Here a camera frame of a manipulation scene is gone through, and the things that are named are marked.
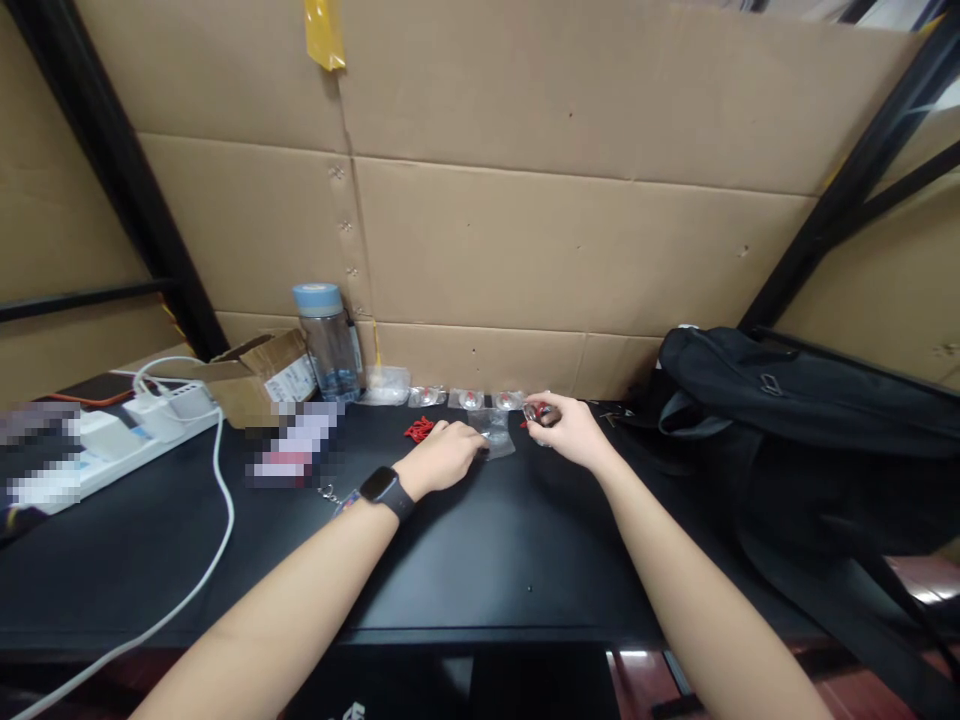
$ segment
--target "label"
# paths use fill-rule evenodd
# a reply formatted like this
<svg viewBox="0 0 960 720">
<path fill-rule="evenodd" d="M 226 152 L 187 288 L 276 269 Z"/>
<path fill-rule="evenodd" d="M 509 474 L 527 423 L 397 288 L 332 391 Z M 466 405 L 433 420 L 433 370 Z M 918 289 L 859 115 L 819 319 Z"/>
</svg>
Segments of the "label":
<svg viewBox="0 0 960 720">
<path fill-rule="evenodd" d="M 317 388 L 310 360 L 301 355 L 264 383 L 274 402 L 303 402 Z"/>
</svg>

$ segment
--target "hand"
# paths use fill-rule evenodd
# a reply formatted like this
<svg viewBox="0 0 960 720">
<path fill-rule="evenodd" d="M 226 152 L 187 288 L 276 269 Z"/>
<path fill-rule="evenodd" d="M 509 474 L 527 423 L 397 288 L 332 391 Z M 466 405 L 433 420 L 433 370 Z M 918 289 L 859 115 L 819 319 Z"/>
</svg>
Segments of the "hand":
<svg viewBox="0 0 960 720">
<path fill-rule="evenodd" d="M 427 439 L 417 445 L 393 469 L 407 494 L 418 501 L 428 492 L 445 490 L 467 474 L 477 450 L 489 447 L 483 435 L 469 425 L 441 420 Z"/>
<path fill-rule="evenodd" d="M 596 472 L 602 463 L 616 456 L 585 402 L 551 392 L 531 395 L 526 402 L 543 402 L 556 408 L 543 418 L 548 427 L 528 422 L 527 430 L 530 437 L 550 445 L 567 460 Z"/>
</svg>

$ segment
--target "phone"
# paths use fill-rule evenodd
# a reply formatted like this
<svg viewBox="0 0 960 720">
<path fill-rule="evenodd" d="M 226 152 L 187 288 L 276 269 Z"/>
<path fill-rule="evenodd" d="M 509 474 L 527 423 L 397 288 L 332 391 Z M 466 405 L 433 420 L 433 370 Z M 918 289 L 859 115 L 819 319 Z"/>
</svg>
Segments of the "phone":
<svg viewBox="0 0 960 720">
<path fill-rule="evenodd" d="M 126 400 L 133 394 L 133 378 L 119 373 L 103 373 L 76 385 L 50 393 L 55 400 L 79 402 L 93 407 L 107 407 Z"/>
</svg>

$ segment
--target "finger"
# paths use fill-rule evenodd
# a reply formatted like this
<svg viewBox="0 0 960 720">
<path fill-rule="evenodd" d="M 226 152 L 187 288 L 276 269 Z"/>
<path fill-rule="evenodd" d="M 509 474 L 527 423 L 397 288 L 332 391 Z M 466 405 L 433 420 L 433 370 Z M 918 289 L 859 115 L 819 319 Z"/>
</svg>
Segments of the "finger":
<svg viewBox="0 0 960 720">
<path fill-rule="evenodd" d="M 474 447 L 476 450 L 479 450 L 479 449 L 482 448 L 482 447 L 490 447 L 490 441 L 487 440 L 487 439 L 486 439 L 483 435 L 481 435 L 480 433 L 476 433 L 475 435 L 473 435 L 472 437 L 469 437 L 469 438 L 467 438 L 467 439 L 470 441 L 470 444 L 473 445 L 473 447 Z"/>
<path fill-rule="evenodd" d="M 473 435 L 478 434 L 476 428 L 471 427 L 470 425 L 464 425 L 463 423 L 454 423 L 453 427 L 457 435 L 462 437 L 472 437 Z"/>
<path fill-rule="evenodd" d="M 542 425 L 537 423 L 527 423 L 527 430 L 530 432 L 530 437 L 534 440 L 539 440 L 540 442 L 551 445 L 550 436 L 555 432 L 550 428 L 545 428 Z"/>
<path fill-rule="evenodd" d="M 577 400 L 574 398 L 568 398 L 565 395 L 557 395 L 549 390 L 542 393 L 528 395 L 524 402 L 545 402 L 547 405 L 553 405 L 554 407 L 560 408 L 560 412 L 563 412 L 564 410 L 577 404 Z"/>
<path fill-rule="evenodd" d="M 554 425 L 555 423 L 559 422 L 561 417 L 563 416 L 560 414 L 559 410 L 551 410 L 542 418 L 540 418 L 540 423 L 544 427 L 550 427 L 551 425 Z"/>
</svg>

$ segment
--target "small cardboard box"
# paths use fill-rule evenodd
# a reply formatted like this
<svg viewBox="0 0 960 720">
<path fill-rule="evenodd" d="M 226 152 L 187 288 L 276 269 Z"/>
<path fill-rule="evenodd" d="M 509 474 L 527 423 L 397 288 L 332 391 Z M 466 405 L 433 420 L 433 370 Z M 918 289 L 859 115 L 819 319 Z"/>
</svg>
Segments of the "small cardboard box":
<svg viewBox="0 0 960 720">
<path fill-rule="evenodd" d="M 265 330 L 207 365 L 189 370 L 203 380 L 232 427 L 277 427 L 292 403 L 313 397 L 317 378 L 299 330 Z"/>
</svg>

